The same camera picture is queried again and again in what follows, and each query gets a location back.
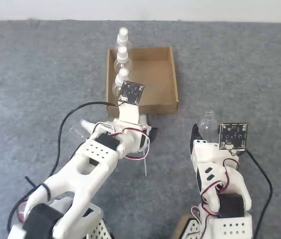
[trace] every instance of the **cardboard tray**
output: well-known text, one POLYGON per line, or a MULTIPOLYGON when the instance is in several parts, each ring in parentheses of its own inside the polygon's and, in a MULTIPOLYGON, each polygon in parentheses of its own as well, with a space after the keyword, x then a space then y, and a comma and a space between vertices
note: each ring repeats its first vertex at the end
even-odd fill
MULTIPOLYGON (((175 62, 171 47, 133 48, 132 71, 130 81, 145 85, 139 111, 146 114, 171 114, 178 107, 178 88, 175 73, 175 62)), ((115 80, 114 61, 115 50, 107 51, 106 61, 106 101, 117 103, 117 97, 111 91, 115 80)), ((108 106, 111 116, 118 116, 118 107, 108 106)))

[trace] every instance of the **white wall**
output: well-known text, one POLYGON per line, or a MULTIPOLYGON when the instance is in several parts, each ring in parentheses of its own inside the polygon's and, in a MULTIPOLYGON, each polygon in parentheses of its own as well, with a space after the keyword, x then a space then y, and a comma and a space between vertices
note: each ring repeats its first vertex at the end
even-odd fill
POLYGON ((281 0, 0 0, 0 20, 28 18, 281 22, 281 0))

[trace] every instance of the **black cable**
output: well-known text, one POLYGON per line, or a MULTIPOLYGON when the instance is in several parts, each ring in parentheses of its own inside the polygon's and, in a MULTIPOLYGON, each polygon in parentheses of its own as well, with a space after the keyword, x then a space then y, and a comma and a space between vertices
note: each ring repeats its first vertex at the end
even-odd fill
POLYGON ((76 151, 82 146, 82 144, 85 142, 80 143, 80 145, 75 149, 75 151, 72 153, 72 156, 70 157, 70 160, 74 157, 76 151))
MULTIPOLYGON (((60 125, 60 128, 59 128, 59 134, 58 134, 58 138, 57 138, 57 157, 56 157, 56 160, 55 160, 55 163, 54 163, 54 166, 49 174, 48 177, 51 177, 54 173, 55 173, 55 170, 59 164, 59 161, 60 161, 60 156, 61 156, 61 136, 62 136, 62 130, 63 130, 63 126, 66 122, 66 120, 68 119, 69 116, 71 116, 75 111, 85 107, 85 106, 90 106, 90 105, 105 105, 105 106, 116 106, 115 104, 112 104, 112 103, 109 103, 109 102, 103 102, 103 101, 92 101, 92 102, 88 102, 88 103, 84 103, 80 106, 77 106, 76 108, 72 109, 70 112, 67 113, 67 115, 64 117, 64 119, 62 120, 61 122, 61 125, 60 125)), ((15 213, 15 211, 18 209, 18 207, 23 203, 23 201, 25 199, 27 199, 37 188, 37 187, 34 187, 32 188, 30 191, 28 191, 19 201, 16 202, 16 204, 13 206, 13 208, 11 209, 10 211, 10 214, 9 214, 9 217, 8 217, 8 220, 7 220, 7 223, 6 223, 6 229, 7 229, 7 232, 10 233, 11 231, 11 223, 12 223, 12 218, 13 218, 13 215, 15 213)))
POLYGON ((25 178, 25 180, 26 180, 33 188, 36 187, 35 183, 33 183, 33 181, 32 181, 31 179, 29 179, 28 176, 25 176, 24 178, 25 178))
POLYGON ((106 105, 106 106, 115 106, 115 104, 112 104, 112 103, 109 103, 109 102, 103 102, 103 101, 93 101, 93 102, 88 102, 88 103, 85 103, 85 104, 82 104, 80 106, 77 106, 75 109, 71 110, 70 112, 68 112, 68 114, 64 117, 64 119, 62 120, 61 122, 61 125, 60 125, 60 129, 59 129, 59 135, 58 135, 58 138, 57 138, 57 157, 56 157, 56 161, 55 161, 55 164, 54 164, 54 167, 52 168, 51 172, 50 172, 50 175, 49 177, 51 177, 58 164, 59 164, 59 161, 60 161, 60 155, 61 155, 61 135, 62 135, 62 130, 63 130, 63 126, 67 120, 67 118, 69 116, 71 116, 72 113, 74 113, 75 111, 85 107, 85 106, 90 106, 90 105, 106 105))
POLYGON ((269 195, 269 198, 267 199, 263 209, 262 209, 262 212, 261 212, 261 215, 260 215, 260 218, 259 218, 259 221, 258 221, 258 224, 256 226, 256 229, 255 229, 255 232, 254 232, 254 235, 253 235, 253 239, 256 239, 257 236, 258 236, 258 233, 259 233, 259 230, 260 230, 260 227, 261 227, 261 223, 262 223, 262 220, 263 220, 263 217, 264 217, 264 214, 265 214, 265 211, 266 209, 268 208, 270 202, 271 202, 271 199, 272 199, 272 196, 273 196, 273 185, 269 179, 269 177, 267 176, 267 174, 265 173, 265 171, 263 170, 263 168, 261 168, 261 166, 259 165, 259 163, 256 161, 256 159, 254 158, 254 156, 251 154, 251 152, 249 150, 245 150, 247 152, 247 154, 250 156, 250 158, 253 160, 253 162, 255 163, 255 165, 258 167, 258 169, 260 170, 260 172, 263 174, 263 176, 265 177, 266 181, 268 182, 269 184, 269 187, 270 187, 270 195, 269 195))

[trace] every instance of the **black circuit board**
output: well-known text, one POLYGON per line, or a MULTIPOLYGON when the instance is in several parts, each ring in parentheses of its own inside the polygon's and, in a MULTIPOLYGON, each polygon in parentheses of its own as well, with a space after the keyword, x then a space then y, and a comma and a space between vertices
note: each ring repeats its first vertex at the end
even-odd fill
POLYGON ((129 81, 124 81, 118 95, 120 102, 138 105, 145 86, 129 81))
POLYGON ((219 149, 245 149, 248 123, 222 123, 219 149))

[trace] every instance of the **bottle cap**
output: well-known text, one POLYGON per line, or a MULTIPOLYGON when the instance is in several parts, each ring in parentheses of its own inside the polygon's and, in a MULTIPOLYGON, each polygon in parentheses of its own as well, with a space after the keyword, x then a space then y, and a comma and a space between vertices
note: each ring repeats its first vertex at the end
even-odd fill
POLYGON ((119 63, 126 63, 128 61, 127 47, 120 46, 117 52, 117 61, 119 63))
POLYGON ((124 81, 127 80, 128 74, 129 71, 127 68, 120 68, 115 78, 115 84, 121 87, 124 81))
POLYGON ((117 35, 117 43, 122 46, 128 41, 128 29, 126 27, 121 27, 119 29, 119 34, 117 35))

